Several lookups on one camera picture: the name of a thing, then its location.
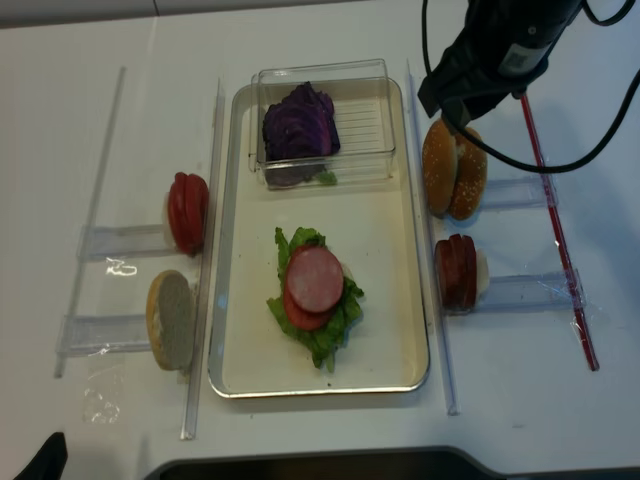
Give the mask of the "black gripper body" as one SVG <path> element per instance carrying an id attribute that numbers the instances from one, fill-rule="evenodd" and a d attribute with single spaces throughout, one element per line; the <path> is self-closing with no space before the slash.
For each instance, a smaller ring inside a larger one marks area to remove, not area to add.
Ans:
<path id="1" fill-rule="evenodd" d="M 554 46 L 555 31 L 550 27 L 491 27 L 477 32 L 465 28 L 433 67 L 428 29 L 423 28 L 427 75 L 418 91 L 420 103 L 434 117 L 441 112 L 442 99 L 478 98 L 479 118 L 545 73 Z"/>

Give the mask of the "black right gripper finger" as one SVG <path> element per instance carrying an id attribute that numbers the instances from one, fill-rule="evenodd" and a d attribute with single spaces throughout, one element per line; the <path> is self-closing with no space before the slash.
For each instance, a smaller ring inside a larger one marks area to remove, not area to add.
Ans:
<path id="1" fill-rule="evenodd" d="M 440 101 L 441 119 L 451 135 L 459 132 L 459 127 L 466 127 L 478 115 L 480 100 L 478 98 L 452 98 Z"/>

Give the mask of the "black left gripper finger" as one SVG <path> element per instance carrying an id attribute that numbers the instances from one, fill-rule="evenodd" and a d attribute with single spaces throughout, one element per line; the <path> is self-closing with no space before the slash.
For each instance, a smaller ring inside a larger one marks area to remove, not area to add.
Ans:
<path id="1" fill-rule="evenodd" d="M 49 436 L 28 465 L 15 480 L 59 480 L 68 459 L 63 432 Z"/>

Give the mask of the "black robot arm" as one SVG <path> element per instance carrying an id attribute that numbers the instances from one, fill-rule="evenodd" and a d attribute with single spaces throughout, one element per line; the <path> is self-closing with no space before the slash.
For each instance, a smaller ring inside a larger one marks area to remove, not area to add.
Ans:
<path id="1" fill-rule="evenodd" d="M 524 98 L 580 11 L 577 1 L 473 1 L 454 43 L 411 99 L 432 119 L 418 174 L 410 170 L 401 95 L 381 60 L 266 70 L 249 89 L 249 162 L 285 195 L 296 231 L 273 229 L 275 278 L 257 256 L 266 228 L 234 226 L 238 170 L 218 191 L 219 162 L 131 161 L 114 173 L 114 199 L 134 220 L 115 229 L 89 221 L 74 291 L 86 267 L 109 266 L 112 314 L 63 321 L 56 359 L 151 351 L 157 365 L 199 387 L 206 324 L 214 326 L 211 375 L 234 351 L 259 347 L 274 326 L 303 347 L 304 359 L 276 368 L 269 395 L 400 392 L 428 369 L 421 271 L 433 263 L 437 306 L 473 310 L 489 277 L 471 237 L 432 243 L 412 193 L 431 216 L 474 215 L 494 154 L 471 122 L 507 96 Z"/>

